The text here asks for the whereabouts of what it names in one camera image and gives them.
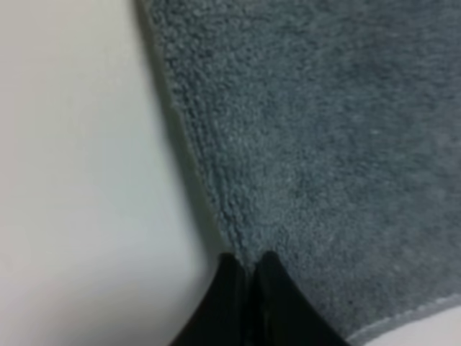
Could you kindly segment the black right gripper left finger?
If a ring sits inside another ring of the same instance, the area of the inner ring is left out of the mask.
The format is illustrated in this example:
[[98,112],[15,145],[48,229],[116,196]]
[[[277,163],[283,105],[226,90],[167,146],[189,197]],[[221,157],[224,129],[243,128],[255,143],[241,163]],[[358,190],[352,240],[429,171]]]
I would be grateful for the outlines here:
[[245,344],[246,273],[230,253],[218,268],[204,298],[171,343],[173,346],[239,346]]

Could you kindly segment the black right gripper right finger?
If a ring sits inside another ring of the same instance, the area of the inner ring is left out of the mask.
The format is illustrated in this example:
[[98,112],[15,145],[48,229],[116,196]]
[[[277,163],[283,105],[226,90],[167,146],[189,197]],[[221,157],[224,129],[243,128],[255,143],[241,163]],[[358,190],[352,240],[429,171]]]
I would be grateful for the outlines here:
[[266,252],[255,267],[251,310],[255,345],[347,345],[308,303],[275,252]]

